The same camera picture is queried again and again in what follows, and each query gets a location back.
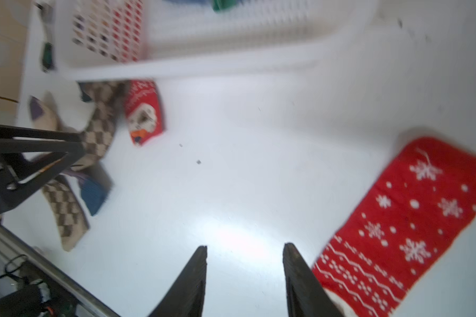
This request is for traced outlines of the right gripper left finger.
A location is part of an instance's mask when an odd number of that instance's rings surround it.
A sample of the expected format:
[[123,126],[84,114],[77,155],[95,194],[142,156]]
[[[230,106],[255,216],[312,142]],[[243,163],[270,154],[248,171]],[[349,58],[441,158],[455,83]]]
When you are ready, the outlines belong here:
[[202,316],[206,291],[207,246],[199,246],[164,298],[149,315]]

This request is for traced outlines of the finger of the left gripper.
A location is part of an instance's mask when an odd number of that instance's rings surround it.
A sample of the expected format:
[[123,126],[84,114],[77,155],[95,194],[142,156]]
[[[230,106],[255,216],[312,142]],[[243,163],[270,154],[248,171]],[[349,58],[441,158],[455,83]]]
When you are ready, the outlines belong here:
[[0,125],[0,215],[86,154],[77,133]]

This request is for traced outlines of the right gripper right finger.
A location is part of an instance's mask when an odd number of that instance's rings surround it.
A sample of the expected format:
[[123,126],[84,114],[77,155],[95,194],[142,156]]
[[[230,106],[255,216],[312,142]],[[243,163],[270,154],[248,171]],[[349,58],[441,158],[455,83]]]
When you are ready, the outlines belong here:
[[283,249],[288,316],[343,317],[293,243]]

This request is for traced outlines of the brown argyle sock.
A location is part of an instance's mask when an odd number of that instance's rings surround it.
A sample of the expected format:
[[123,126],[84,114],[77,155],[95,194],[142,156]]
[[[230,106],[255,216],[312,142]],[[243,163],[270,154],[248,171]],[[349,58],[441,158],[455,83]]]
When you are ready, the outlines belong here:
[[128,87],[127,81],[80,84],[81,92],[95,103],[95,110],[87,127],[79,134],[85,155],[71,166],[71,170],[87,169],[107,154],[116,132],[116,107],[124,100]]
[[44,185],[42,193],[54,214],[62,248],[71,252],[90,230],[81,205],[63,176]]

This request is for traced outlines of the red christmas sock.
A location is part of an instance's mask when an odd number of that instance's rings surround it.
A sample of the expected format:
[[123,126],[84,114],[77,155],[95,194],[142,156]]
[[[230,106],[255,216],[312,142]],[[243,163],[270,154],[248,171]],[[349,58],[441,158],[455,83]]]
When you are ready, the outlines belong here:
[[134,145],[141,147],[164,132],[163,112],[155,82],[132,80],[124,111]]
[[391,316],[476,217],[476,155],[407,144],[332,236],[312,271],[345,316]]

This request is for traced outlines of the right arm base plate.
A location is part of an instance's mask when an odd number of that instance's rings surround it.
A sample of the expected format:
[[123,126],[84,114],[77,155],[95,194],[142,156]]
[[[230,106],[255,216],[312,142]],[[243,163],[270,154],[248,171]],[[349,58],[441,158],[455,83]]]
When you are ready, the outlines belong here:
[[76,316],[79,301],[33,264],[26,254],[9,260],[0,281],[10,279],[17,289],[0,297],[0,316]]

